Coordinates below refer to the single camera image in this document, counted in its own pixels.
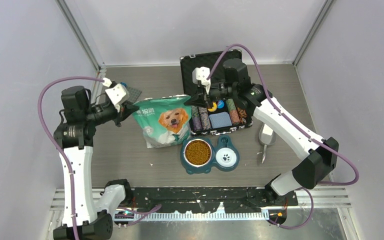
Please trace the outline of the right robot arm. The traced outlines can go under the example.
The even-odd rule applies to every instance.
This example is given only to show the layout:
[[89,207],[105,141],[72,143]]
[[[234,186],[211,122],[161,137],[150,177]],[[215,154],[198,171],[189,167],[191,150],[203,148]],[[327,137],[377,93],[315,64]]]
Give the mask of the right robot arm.
[[197,90],[186,104],[210,107],[215,101],[232,99],[247,115],[270,127],[291,147],[301,162],[265,185],[263,194],[268,203],[279,205],[292,191],[313,189],[335,169],[339,143],[333,137],[325,139],[306,128],[263,84],[252,83],[248,67],[241,59],[226,60],[223,72],[224,78],[212,83],[211,70],[196,67],[191,72],[191,79]]

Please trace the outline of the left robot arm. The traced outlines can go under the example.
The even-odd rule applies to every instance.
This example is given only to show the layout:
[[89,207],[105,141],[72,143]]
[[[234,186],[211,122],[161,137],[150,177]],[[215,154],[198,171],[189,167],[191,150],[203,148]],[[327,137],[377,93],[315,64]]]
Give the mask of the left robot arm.
[[139,108],[127,102],[129,92],[120,83],[105,90],[105,102],[92,104],[90,90],[73,86],[61,92],[62,122],[53,137],[62,152],[64,214],[53,230],[55,240],[108,240],[113,233],[116,209],[133,202],[127,179],[109,181],[94,201],[91,165],[96,127],[113,121],[117,127]]

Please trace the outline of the green pet food bag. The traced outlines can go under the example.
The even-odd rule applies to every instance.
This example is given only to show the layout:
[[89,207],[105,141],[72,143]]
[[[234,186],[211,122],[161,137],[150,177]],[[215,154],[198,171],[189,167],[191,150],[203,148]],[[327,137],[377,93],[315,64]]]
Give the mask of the green pet food bag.
[[164,148],[182,144],[191,137],[192,108],[185,105],[189,95],[146,98],[134,103],[132,114],[146,142],[146,147]]

